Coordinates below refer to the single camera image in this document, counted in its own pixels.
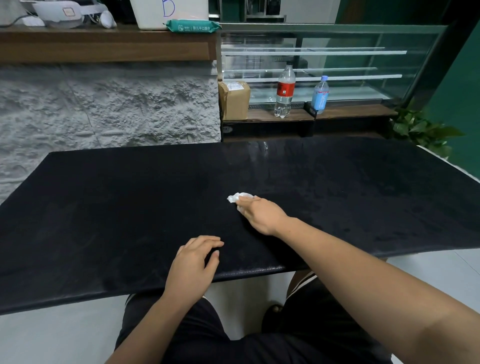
tissue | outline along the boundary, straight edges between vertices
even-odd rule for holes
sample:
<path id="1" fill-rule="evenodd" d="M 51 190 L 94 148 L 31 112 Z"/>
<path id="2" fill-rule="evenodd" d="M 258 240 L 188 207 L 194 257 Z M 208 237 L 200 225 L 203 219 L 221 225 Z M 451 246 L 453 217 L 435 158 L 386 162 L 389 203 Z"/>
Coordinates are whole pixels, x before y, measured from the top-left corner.
<path id="1" fill-rule="evenodd" d="M 250 198 L 253 198 L 253 196 L 251 194 L 248 194 L 246 192 L 237 192 L 236 194 L 232 195 L 232 196 L 228 196 L 227 197 L 227 200 L 231 203 L 235 202 L 235 201 L 238 201 L 239 199 L 239 196 L 245 196 L 245 197 L 250 197 Z"/>

black shorts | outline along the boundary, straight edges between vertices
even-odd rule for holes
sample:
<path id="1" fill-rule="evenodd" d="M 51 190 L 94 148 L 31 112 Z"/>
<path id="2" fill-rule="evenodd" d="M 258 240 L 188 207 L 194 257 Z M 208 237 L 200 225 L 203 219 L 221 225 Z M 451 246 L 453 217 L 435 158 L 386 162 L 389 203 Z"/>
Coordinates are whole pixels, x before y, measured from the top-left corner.
<path id="1" fill-rule="evenodd" d="M 163 290 L 128 298 L 117 348 Z M 213 306 L 202 298 L 172 338 L 163 363 L 391 363 L 391 354 L 367 334 L 311 272 L 292 291 L 275 333 L 230 340 Z"/>

white container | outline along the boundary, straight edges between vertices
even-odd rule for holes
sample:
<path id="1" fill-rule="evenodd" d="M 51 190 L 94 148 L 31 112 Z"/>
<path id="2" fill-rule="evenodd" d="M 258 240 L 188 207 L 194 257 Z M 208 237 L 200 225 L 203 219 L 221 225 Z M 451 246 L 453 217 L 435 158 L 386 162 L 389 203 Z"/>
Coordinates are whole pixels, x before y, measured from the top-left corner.
<path id="1" fill-rule="evenodd" d="M 164 30 L 170 19 L 208 20 L 208 0 L 130 0 L 140 29 Z"/>

green plant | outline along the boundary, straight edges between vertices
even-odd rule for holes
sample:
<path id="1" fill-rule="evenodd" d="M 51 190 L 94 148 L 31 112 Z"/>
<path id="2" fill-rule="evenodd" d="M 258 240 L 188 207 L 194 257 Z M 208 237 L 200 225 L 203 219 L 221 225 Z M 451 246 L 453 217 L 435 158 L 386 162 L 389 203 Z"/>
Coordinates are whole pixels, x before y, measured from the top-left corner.
<path id="1" fill-rule="evenodd" d="M 463 136 L 460 130 L 453 126 L 431 122 L 423 111 L 397 109 L 398 115 L 391 119 L 393 137 L 409 140 L 417 146 L 424 146 L 435 154 L 448 158 L 452 147 L 447 145 L 447 138 Z"/>

left hand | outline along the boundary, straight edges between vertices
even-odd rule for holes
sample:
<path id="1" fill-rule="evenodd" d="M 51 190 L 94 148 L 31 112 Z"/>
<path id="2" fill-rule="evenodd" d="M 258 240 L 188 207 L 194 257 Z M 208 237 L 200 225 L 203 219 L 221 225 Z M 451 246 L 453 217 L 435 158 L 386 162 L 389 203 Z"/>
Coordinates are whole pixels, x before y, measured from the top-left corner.
<path id="1" fill-rule="evenodd" d="M 218 236 L 200 235 L 182 245 L 172 262 L 163 297 L 175 304 L 192 307 L 205 294 L 218 267 L 220 252 L 215 250 L 207 265 L 205 258 L 212 248 L 223 246 Z"/>

